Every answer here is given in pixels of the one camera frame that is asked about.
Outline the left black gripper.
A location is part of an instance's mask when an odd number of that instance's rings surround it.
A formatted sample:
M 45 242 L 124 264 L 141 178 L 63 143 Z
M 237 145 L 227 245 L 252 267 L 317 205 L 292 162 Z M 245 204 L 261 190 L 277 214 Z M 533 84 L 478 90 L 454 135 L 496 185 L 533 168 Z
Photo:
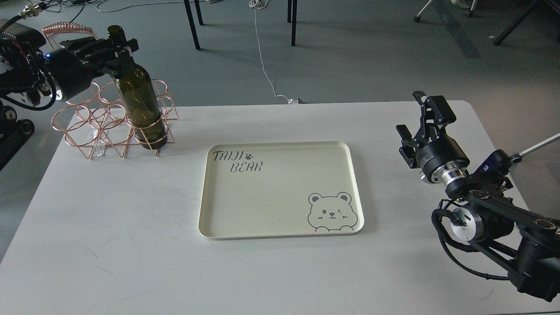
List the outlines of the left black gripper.
M 134 66 L 132 53 L 139 49 L 135 38 L 115 44 L 108 38 L 84 37 L 62 41 L 60 47 L 44 55 L 46 69 L 55 82 L 57 101 L 77 96 L 104 74 L 122 78 Z M 87 55 L 87 65 L 75 54 Z

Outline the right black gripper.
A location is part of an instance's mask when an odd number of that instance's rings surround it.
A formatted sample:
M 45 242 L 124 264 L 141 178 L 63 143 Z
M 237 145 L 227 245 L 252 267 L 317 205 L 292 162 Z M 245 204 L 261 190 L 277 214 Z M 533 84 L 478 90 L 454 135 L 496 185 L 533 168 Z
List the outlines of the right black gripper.
M 446 135 L 446 126 L 456 121 L 446 98 L 428 96 L 424 91 L 414 91 L 413 97 L 421 107 L 418 132 L 413 137 L 406 125 L 396 126 L 402 144 L 399 152 L 404 161 L 410 169 L 420 168 L 432 184 L 450 184 L 466 178 L 469 159 L 456 141 Z

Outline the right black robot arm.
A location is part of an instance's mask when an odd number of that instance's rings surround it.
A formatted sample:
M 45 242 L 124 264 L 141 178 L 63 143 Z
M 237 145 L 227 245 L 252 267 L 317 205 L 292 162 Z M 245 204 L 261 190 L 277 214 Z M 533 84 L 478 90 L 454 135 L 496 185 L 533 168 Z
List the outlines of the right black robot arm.
M 446 133 L 456 116 L 443 96 L 414 91 L 421 107 L 420 128 L 413 136 L 404 124 L 400 154 L 411 169 L 419 169 L 422 181 L 445 185 L 447 199 L 440 200 L 431 221 L 446 254 L 449 247 L 480 252 L 507 271 L 497 276 L 465 271 L 488 280 L 508 280 L 519 292 L 552 301 L 559 293 L 559 220 L 515 206 L 504 191 L 512 188 L 508 172 L 522 154 L 492 152 L 474 173 L 469 159 Z

